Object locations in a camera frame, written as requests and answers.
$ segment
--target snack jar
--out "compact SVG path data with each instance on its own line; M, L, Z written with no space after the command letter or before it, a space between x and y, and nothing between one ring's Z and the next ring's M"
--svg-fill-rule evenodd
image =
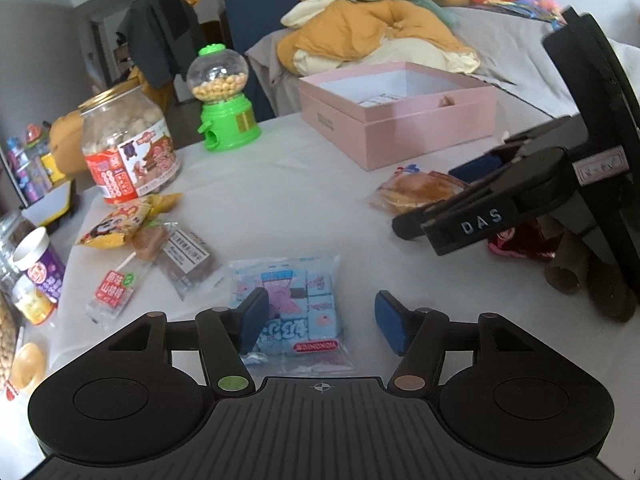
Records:
M136 80L125 81L79 106L82 153L109 204L159 192L180 165L164 115Z

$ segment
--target yellow snack bag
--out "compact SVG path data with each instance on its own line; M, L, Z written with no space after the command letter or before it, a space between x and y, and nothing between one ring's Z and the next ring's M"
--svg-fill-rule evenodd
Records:
M145 221L174 208L180 193L147 195L119 206L85 234L78 245L113 249L127 244Z

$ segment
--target plastic jar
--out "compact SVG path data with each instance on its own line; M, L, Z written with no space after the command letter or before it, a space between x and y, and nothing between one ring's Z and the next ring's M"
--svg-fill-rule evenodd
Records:
M249 67L235 50L222 43L201 48L187 72L187 86L196 99L219 103L238 95L246 85Z
M56 305L27 276L22 276L15 284L11 301L27 321L36 326L51 322L51 315L56 311Z
M79 106L82 153L107 203L159 192L180 165L162 110L136 80L114 86Z
M36 227L21 211L12 211L0 218L0 290L11 294L22 273L12 259L15 248Z

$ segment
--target cardboard tube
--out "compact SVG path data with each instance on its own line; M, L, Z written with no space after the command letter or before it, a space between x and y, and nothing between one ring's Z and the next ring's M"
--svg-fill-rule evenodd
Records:
M546 240L560 236L565 231L564 226L552 216L542 215L537 220L540 232Z
M575 294L586 283L591 250L571 231L562 235L556 257L545 267L545 278L558 292Z
M636 312L638 298L620 268L603 263L595 254L589 262L587 290L598 311L615 321L627 322Z

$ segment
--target green gumball machine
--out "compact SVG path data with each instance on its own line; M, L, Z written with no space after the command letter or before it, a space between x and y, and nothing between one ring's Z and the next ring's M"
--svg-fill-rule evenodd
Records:
M242 93L249 67L240 54L221 43L202 48L187 72L187 86L202 101L204 146L223 152L260 136L251 101Z

